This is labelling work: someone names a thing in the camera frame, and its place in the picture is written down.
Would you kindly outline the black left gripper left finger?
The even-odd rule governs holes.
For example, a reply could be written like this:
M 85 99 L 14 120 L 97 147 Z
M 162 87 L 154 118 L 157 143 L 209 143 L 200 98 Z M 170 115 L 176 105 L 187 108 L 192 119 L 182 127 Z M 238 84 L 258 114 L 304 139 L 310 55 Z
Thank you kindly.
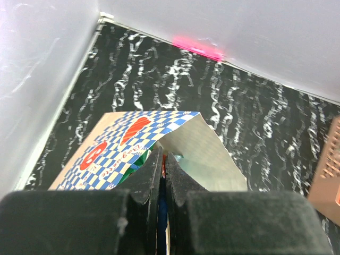
M 17 191 L 1 200 L 1 254 L 155 254 L 163 151 L 106 191 Z

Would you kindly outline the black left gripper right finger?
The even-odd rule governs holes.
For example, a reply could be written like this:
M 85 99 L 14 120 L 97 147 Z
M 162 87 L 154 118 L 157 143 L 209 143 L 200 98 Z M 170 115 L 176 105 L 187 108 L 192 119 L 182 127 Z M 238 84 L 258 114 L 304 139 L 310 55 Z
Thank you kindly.
M 311 204 L 294 192 L 210 192 L 165 160 L 171 254 L 331 254 Z

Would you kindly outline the green snack bag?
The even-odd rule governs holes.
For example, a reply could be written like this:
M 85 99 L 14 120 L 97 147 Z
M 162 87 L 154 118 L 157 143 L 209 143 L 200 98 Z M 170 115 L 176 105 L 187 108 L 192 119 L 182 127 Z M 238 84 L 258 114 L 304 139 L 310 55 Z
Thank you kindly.
M 124 182 L 131 174 L 136 172 L 148 159 L 151 152 L 153 151 L 154 145 L 152 145 L 147 151 L 143 153 L 124 173 L 118 184 Z

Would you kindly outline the blue checkered paper bag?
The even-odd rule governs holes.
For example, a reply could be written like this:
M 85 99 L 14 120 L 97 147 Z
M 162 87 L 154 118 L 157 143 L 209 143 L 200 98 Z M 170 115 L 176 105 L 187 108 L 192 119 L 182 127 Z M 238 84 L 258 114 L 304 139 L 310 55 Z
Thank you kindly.
M 141 199 L 140 231 L 147 254 L 156 250 L 160 180 L 171 152 L 184 171 L 209 191 L 246 191 L 247 180 L 198 112 L 106 113 L 51 185 L 53 190 L 129 189 Z

